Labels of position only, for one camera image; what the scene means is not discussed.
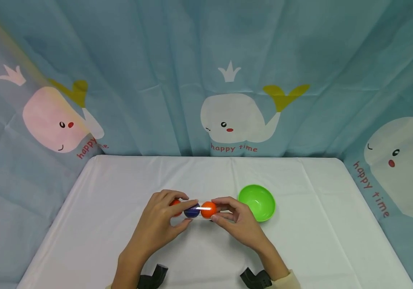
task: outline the white whale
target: white whale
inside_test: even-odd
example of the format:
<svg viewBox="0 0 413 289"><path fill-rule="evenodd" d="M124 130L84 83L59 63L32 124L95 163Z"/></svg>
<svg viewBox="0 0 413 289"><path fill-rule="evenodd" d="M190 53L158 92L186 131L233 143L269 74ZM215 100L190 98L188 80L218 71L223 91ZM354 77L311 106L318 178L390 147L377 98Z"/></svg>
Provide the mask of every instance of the white whale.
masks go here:
<svg viewBox="0 0 413 289"><path fill-rule="evenodd" d="M399 210L413 217L413 118L380 127L368 140L364 157Z"/></svg>
<svg viewBox="0 0 413 289"><path fill-rule="evenodd" d="M309 85L301 85L286 96L276 85L265 86L263 90L270 95L276 107L275 115L267 124L258 106L248 95L213 95L207 97L201 106L201 124L215 142L265 142L273 136L282 110L307 89Z"/></svg>

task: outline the whale tail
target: whale tail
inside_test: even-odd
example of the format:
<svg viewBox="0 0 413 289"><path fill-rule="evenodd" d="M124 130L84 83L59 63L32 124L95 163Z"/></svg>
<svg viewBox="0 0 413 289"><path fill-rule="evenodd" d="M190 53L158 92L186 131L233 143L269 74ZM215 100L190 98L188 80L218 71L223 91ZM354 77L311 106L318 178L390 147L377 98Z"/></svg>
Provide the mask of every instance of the whale tail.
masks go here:
<svg viewBox="0 0 413 289"><path fill-rule="evenodd" d="M81 108L85 108L85 98L87 93L87 82L85 80L76 80L73 82L72 90L66 88L63 84L58 83L54 79L48 79L55 88L69 97L73 102L79 105Z"/></svg>
<svg viewBox="0 0 413 289"><path fill-rule="evenodd" d="M300 97L309 89L309 84L300 85L297 88L293 89L287 96L285 92L277 85L267 85L263 87L265 93L269 94L270 97L274 100L275 109L277 112L282 112L290 103L295 99Z"/></svg>

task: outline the sleeve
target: sleeve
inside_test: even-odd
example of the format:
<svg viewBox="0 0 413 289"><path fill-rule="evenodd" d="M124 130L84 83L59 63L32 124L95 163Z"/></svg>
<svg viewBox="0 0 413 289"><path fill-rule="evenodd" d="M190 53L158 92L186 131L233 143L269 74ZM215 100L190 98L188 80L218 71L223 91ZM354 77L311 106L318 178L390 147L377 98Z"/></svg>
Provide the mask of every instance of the sleeve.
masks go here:
<svg viewBox="0 0 413 289"><path fill-rule="evenodd" d="M268 287L269 289L301 289L301 285L296 278L293 270L290 270L290 275L285 278L276 280L272 283L272 286Z"/></svg>

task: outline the plastic tube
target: plastic tube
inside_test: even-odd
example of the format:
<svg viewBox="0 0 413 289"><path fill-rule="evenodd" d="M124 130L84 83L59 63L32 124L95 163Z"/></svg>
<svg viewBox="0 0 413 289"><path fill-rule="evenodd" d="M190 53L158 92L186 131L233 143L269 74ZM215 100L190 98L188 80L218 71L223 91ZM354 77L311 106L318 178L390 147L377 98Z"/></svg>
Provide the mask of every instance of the plastic tube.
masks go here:
<svg viewBox="0 0 413 289"><path fill-rule="evenodd" d="M174 200L169 204L170 206L179 204L181 201ZM216 213L216 204L211 201L198 202L195 206L184 210L182 213L174 217L182 217L185 219L203 219L209 220L212 215Z"/></svg>

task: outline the ball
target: ball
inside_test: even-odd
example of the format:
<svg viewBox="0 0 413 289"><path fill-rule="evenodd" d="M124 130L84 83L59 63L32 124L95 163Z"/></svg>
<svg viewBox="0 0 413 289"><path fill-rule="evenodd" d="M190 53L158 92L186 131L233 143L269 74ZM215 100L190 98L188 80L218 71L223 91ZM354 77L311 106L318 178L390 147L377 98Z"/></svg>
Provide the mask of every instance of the ball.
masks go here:
<svg viewBox="0 0 413 289"><path fill-rule="evenodd" d="M188 208L184 211L184 215L187 218L195 218L198 214L200 214L200 210L198 209L199 206L199 204L196 204L195 206Z"/></svg>
<svg viewBox="0 0 413 289"><path fill-rule="evenodd" d="M180 204L180 201L179 201L179 200L174 200L174 201L172 201L171 204L169 204L169 205L170 205L170 206L173 206L173 205L177 205L177 204Z"/></svg>
<svg viewBox="0 0 413 289"><path fill-rule="evenodd" d="M201 216L205 219L210 219L212 215L216 213L216 204L212 201L206 201L201 205Z"/></svg>

